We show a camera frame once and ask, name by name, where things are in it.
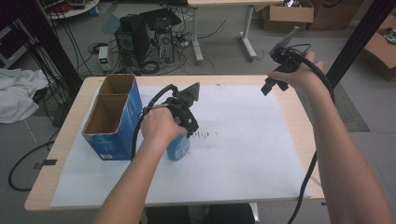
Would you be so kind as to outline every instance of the white paper sheet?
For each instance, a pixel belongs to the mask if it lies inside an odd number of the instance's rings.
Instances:
[[[201,86],[199,101],[191,107],[200,128],[191,137],[190,151],[180,161],[163,154],[146,205],[298,197],[303,169],[275,96],[263,96],[260,88]],[[160,88],[139,90],[146,105]],[[100,206],[129,164],[100,160],[80,134],[86,118],[65,162],[52,207]]]

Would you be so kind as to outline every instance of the table leg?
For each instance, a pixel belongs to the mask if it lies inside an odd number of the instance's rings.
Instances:
[[[248,41],[248,30],[250,28],[250,21],[251,21],[251,16],[253,15],[253,9],[254,9],[253,6],[248,6],[247,17],[246,17],[245,28],[244,28],[245,30],[243,32],[239,32],[239,34],[241,35],[242,43],[246,47],[247,52],[250,56],[250,62],[253,62],[254,59],[257,59],[257,54],[254,51],[253,47],[251,47],[250,42]]]
[[[192,46],[194,47],[196,63],[199,65],[204,61],[204,56],[201,52],[201,47],[198,42],[198,20],[197,20],[198,7],[193,8],[193,30],[192,30]]]

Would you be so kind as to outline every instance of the table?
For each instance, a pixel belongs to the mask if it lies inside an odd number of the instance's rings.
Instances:
[[[190,85],[199,80],[202,85],[217,85],[219,83],[230,85],[258,85],[264,83],[266,76],[210,76],[210,77],[137,77],[140,86],[158,86],[174,83],[175,85]],[[33,188],[30,192],[25,208],[30,211],[51,210],[50,203],[57,188],[60,173],[65,159],[74,144],[76,134],[80,127],[95,91],[103,83],[103,77],[87,78],[78,97],[70,109],[64,122],[64,126],[54,143],[48,160],[57,160],[55,165],[43,166]],[[290,130],[290,136],[297,150],[298,157],[306,171],[315,151],[314,135],[312,126],[304,109],[293,90],[282,92],[274,88],[274,93],[279,102],[281,111]],[[308,183],[312,191],[310,200],[323,199],[323,191],[319,182],[318,169],[314,171]]]
[[[248,40],[248,30],[250,27],[251,16],[253,14],[254,5],[259,4],[268,4],[268,3],[282,3],[283,1],[279,0],[188,0],[189,5],[193,9],[193,31],[192,31],[192,46],[195,52],[195,59],[197,64],[200,64],[204,60],[204,56],[201,52],[201,47],[198,42],[198,21],[197,21],[197,12],[198,7],[208,7],[208,6],[227,6],[227,5],[248,5],[246,20],[245,20],[245,28],[243,32],[239,32],[241,36],[241,40],[247,52],[249,54],[249,59],[252,62],[254,59],[257,59],[257,54],[254,51],[253,47]]]

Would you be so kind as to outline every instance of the blue box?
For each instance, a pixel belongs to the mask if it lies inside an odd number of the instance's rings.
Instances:
[[[82,135],[104,161],[130,160],[142,101],[133,75],[108,75]]]

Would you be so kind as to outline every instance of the white towel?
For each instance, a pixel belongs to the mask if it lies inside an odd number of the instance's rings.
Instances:
[[[6,70],[0,68],[0,122],[13,123],[35,113],[35,92],[48,85],[41,70]]]

